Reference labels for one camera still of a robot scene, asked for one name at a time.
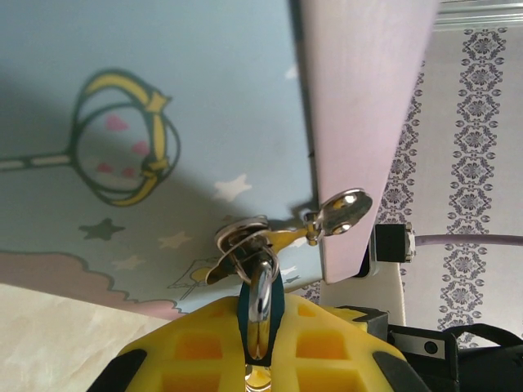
pink cloud drawing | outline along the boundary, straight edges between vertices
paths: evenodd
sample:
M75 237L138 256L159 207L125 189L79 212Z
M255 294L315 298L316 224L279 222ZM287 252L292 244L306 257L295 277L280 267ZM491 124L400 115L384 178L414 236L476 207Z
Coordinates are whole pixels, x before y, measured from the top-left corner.
M128 299L128 293L112 289L109 275L89 271L85 265L79 257L63 253L0 252L0 283L160 319L173 320L183 315L175 301Z

cartoon wallpaper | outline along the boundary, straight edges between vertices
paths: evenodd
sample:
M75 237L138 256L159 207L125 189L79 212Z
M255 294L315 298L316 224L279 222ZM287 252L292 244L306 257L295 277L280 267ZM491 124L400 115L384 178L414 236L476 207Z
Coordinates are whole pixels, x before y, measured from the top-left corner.
M0 283L174 319L239 292L205 285L218 229L315 205L292 12L96 3L0 6Z

